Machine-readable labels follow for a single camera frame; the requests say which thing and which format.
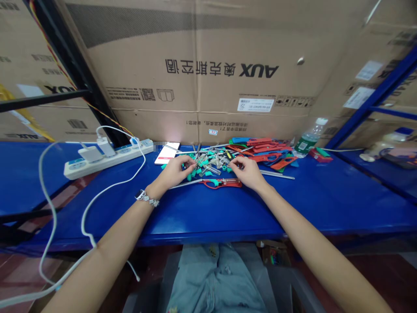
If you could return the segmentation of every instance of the power strip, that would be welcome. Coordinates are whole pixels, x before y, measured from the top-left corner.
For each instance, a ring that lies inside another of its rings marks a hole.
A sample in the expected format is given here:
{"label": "power strip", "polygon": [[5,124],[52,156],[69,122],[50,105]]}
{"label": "power strip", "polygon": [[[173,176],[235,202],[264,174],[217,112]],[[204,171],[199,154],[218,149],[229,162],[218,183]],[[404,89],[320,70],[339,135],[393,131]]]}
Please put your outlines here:
{"label": "power strip", "polygon": [[[153,141],[145,139],[140,141],[140,148],[143,154],[153,151]],[[85,175],[92,174],[99,170],[129,161],[142,156],[139,148],[132,148],[132,145],[122,146],[114,150],[116,154],[111,157],[104,156],[101,160],[88,163],[84,158],[79,158],[65,163],[64,175],[69,180],[75,180]]]}

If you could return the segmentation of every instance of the smartphone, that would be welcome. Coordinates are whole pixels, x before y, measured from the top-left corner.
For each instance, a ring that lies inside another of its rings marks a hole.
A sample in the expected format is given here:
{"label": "smartphone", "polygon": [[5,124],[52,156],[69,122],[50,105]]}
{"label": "smartphone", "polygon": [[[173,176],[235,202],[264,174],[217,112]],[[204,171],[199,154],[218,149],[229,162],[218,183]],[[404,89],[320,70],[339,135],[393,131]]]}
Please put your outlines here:
{"label": "smartphone", "polygon": [[[167,143],[167,146],[170,146],[174,149],[179,148],[179,143]],[[167,164],[169,160],[175,157],[176,151],[168,147],[163,147],[158,157],[155,160],[155,164]]]}

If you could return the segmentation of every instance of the wrist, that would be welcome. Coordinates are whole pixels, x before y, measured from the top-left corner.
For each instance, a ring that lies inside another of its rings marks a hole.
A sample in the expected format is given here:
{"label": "wrist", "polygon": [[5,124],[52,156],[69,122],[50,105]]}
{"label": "wrist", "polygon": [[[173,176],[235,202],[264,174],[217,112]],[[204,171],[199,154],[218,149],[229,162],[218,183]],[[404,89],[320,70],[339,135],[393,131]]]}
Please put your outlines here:
{"label": "wrist", "polygon": [[157,180],[154,180],[150,185],[145,188],[146,194],[152,199],[161,199],[167,188],[163,186]]}

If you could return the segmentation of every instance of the water bottle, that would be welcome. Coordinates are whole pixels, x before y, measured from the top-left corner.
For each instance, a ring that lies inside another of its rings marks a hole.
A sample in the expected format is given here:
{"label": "water bottle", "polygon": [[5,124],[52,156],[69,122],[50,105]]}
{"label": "water bottle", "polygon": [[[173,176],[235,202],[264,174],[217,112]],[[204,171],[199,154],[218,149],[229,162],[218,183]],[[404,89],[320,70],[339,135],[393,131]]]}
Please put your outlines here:
{"label": "water bottle", "polygon": [[318,142],[323,132],[323,126],[326,125],[328,119],[318,118],[314,127],[306,131],[294,147],[293,154],[295,157],[305,157],[311,148]]}

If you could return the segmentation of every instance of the white charger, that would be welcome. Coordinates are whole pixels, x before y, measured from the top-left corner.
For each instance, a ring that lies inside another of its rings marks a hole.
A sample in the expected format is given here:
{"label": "white charger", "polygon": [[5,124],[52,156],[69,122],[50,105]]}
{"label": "white charger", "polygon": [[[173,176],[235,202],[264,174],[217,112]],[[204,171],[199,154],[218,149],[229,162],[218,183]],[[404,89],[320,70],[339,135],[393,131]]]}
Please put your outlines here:
{"label": "white charger", "polygon": [[99,148],[104,152],[106,157],[112,157],[116,154],[107,137],[97,138],[97,144],[99,145]]}
{"label": "white charger", "polygon": [[88,163],[101,160],[104,156],[100,153],[96,146],[87,147],[81,143],[82,149],[78,150],[80,156],[82,156]]}

